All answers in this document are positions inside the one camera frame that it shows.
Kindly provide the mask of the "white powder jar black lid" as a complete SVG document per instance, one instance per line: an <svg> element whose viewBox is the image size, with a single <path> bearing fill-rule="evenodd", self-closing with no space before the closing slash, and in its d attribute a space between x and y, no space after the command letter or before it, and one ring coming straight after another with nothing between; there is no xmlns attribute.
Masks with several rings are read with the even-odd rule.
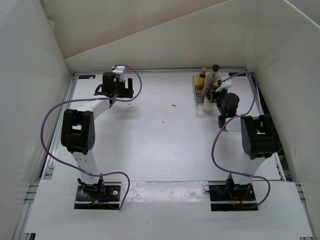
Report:
<svg viewBox="0 0 320 240"><path fill-rule="evenodd" d="M207 97L204 98L202 108L206 112L215 111L217 109L216 104L214 102L210 102Z"/></svg>

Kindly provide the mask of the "tall soy sauce bottle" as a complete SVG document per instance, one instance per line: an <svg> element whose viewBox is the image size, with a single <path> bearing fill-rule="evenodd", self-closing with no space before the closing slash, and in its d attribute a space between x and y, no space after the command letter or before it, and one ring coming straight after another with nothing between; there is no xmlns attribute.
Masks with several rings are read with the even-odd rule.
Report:
<svg viewBox="0 0 320 240"><path fill-rule="evenodd" d="M206 76L203 89L202 89L203 97L207 95L209 88L211 88L219 78L219 70L220 70L220 66L218 64L214 64L212 66L212 72Z"/></svg>

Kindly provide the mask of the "yellow bottle with wooden cap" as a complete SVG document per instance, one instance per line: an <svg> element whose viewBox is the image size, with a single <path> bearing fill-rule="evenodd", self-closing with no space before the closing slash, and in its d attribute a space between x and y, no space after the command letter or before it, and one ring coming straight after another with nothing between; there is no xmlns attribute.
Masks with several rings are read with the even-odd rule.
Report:
<svg viewBox="0 0 320 240"><path fill-rule="evenodd" d="M204 82L205 82L205 78L206 78L206 73L207 73L207 68L206 67L202 67L200 70L200 74L197 80L197 87L203 87Z"/></svg>

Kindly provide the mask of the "small yellow-label bottle wooden cap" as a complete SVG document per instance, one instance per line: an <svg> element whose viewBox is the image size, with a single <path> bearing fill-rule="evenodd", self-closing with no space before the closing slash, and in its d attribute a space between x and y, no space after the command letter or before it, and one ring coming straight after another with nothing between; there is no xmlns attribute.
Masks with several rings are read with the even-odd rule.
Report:
<svg viewBox="0 0 320 240"><path fill-rule="evenodd" d="M202 97L203 96L203 86L196 85L195 86L195 93L196 93L197 97Z"/></svg>

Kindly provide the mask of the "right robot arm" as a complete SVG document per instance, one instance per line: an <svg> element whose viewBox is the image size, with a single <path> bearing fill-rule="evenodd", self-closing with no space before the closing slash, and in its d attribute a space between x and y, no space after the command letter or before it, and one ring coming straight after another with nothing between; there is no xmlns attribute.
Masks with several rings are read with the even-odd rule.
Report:
<svg viewBox="0 0 320 240"><path fill-rule="evenodd" d="M281 141L269 114L250 116L248 113L238 115L240 98L223 89L211 92L219 110L218 126L220 128L214 139L211 157L213 164L220 170L229 173L223 185L210 185L209 193L214 202L253 201L255 198L252 179L257 178L256 171L260 165L281 148ZM227 129L227 125L239 120L243 154L235 170L227 170L215 160L215 147L219 136Z"/></svg>

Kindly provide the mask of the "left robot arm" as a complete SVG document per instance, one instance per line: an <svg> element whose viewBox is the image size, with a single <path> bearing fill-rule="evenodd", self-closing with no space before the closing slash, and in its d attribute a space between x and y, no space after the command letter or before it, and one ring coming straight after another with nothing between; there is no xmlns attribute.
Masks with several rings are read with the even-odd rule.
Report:
<svg viewBox="0 0 320 240"><path fill-rule="evenodd" d="M125 80L126 67L115 67L114 70L103 73L102 84L95 96L109 99L93 99L77 109L67 109L63 114L61 129L61 144L67 148L75 159L81 172L77 181L85 194L93 200L100 200L105 194L104 179L100 176L93 155L95 144L95 119L114 104L114 98L131 99L134 95L133 80Z"/></svg>

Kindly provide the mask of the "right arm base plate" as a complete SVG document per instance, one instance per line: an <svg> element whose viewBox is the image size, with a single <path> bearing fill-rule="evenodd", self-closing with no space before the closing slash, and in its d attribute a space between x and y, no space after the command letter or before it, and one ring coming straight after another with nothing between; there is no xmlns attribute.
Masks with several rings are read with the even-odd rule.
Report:
<svg viewBox="0 0 320 240"><path fill-rule="evenodd" d="M212 212L258 211L253 185L233 183L209 184L210 210Z"/></svg>

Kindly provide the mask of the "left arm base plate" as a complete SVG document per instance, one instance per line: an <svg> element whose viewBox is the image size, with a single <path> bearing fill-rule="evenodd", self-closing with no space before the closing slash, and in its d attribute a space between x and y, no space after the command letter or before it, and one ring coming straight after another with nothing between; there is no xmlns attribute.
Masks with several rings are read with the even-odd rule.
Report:
<svg viewBox="0 0 320 240"><path fill-rule="evenodd" d="M120 207L121 184L107 182L101 190L89 190L78 184L74 201L76 210L118 210Z"/></svg>

